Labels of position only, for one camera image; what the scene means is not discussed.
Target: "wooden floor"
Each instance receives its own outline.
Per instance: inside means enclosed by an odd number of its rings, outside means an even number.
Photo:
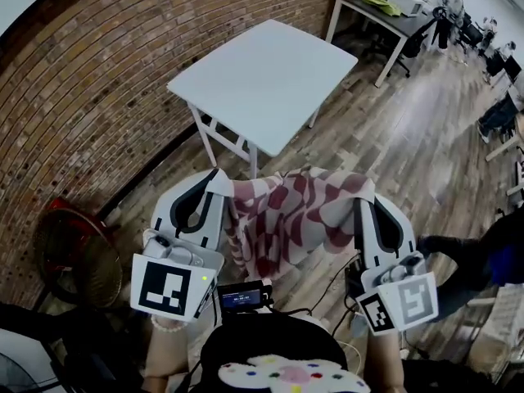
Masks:
[[[455,57],[466,59],[468,65]],[[486,145],[475,121],[499,94],[482,81],[482,67],[475,54],[464,58],[455,48],[447,56],[429,52],[417,59],[410,79],[395,66],[392,76],[376,88],[373,82],[382,65],[361,61],[324,104],[313,129],[302,129],[279,157],[260,156],[260,175],[303,165],[353,170],[374,180],[377,192],[410,218],[415,234],[478,237],[491,225],[498,207],[508,210],[504,193],[514,179],[511,160],[515,156],[485,161],[500,141],[496,138]],[[247,163],[218,143],[213,148],[219,167],[229,177],[247,178]],[[120,204],[112,221],[123,226],[117,237],[124,262],[140,251],[142,231],[149,226],[158,196],[189,174],[209,168],[200,137],[195,135]],[[348,258],[313,253],[300,271],[275,282],[277,307],[311,307]],[[441,255],[432,266],[441,281],[454,268]],[[229,260],[222,279],[241,278]],[[341,273],[314,315],[328,320],[333,328],[345,311],[343,298]],[[463,310],[442,323],[411,331],[409,344],[416,344],[433,359],[459,362],[468,347],[457,343],[458,338],[468,337],[462,324],[474,327],[485,314],[486,310]],[[353,339],[346,323],[337,339],[364,348],[365,340]],[[347,349],[347,354],[350,361],[354,359],[352,350]]]

